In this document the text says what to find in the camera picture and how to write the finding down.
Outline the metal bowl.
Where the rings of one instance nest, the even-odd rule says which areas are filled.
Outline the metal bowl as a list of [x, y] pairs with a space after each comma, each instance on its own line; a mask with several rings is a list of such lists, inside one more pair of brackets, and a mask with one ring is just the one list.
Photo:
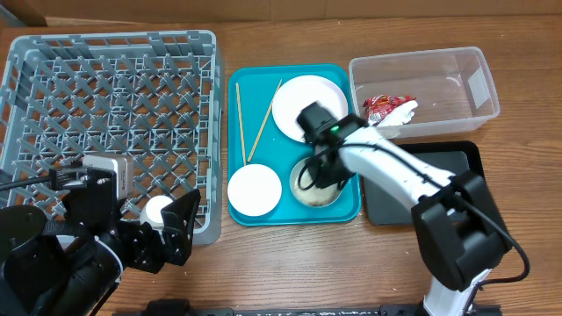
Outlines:
[[306, 187], [310, 185], [313, 180], [308, 170], [303, 173], [302, 177], [299, 177], [300, 171], [305, 167], [305, 164], [306, 158], [300, 160], [292, 169], [289, 184], [293, 196], [301, 204], [309, 207], [324, 207], [333, 204], [342, 193], [342, 191], [338, 189], [337, 184], [333, 184], [324, 189], [313, 186], [308, 190], [304, 190], [299, 187], [299, 184], [301, 184], [302, 187]]

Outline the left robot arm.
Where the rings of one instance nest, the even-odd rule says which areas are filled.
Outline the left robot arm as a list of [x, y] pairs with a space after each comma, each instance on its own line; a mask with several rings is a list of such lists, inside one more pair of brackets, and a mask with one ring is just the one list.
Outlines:
[[156, 274], [166, 263], [184, 265], [200, 199], [193, 190], [166, 205], [161, 230], [121, 220], [122, 204], [106, 189], [69, 193], [63, 221], [32, 205], [3, 208], [1, 313], [96, 312], [125, 269]]

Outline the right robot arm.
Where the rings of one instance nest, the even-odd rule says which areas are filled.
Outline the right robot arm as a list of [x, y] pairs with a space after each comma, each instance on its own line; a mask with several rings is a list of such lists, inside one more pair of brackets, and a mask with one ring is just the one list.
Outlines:
[[456, 175], [430, 165], [381, 136], [354, 114], [342, 119], [313, 103], [296, 118], [314, 148], [297, 187], [341, 189], [360, 175], [380, 186], [411, 213], [421, 257], [432, 275], [415, 315], [498, 315], [478, 306], [477, 291], [513, 247], [486, 180], [471, 171]]

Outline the red snack wrapper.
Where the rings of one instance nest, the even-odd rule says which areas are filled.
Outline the red snack wrapper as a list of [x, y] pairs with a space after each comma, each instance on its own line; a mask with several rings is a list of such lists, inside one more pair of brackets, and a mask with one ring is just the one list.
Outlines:
[[365, 118], [370, 125], [378, 126], [378, 123], [392, 110], [401, 104], [412, 100], [416, 101], [414, 97], [410, 96], [397, 97], [391, 95], [379, 95], [371, 97], [363, 104]]

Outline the white paper cup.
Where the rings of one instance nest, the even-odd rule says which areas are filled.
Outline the white paper cup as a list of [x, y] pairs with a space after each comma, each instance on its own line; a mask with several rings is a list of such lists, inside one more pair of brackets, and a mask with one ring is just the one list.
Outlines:
[[141, 224], [149, 223], [154, 229], [164, 227], [161, 210], [173, 202], [171, 197], [158, 195], [150, 198], [142, 208], [139, 221]]

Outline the white napkin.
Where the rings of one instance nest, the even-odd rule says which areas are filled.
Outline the white napkin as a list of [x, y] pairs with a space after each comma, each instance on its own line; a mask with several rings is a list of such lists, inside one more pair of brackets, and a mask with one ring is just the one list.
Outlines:
[[417, 107], [418, 103], [415, 100], [401, 104], [387, 114], [385, 118], [378, 123], [378, 127], [403, 126], [408, 124], [414, 117], [414, 110]]

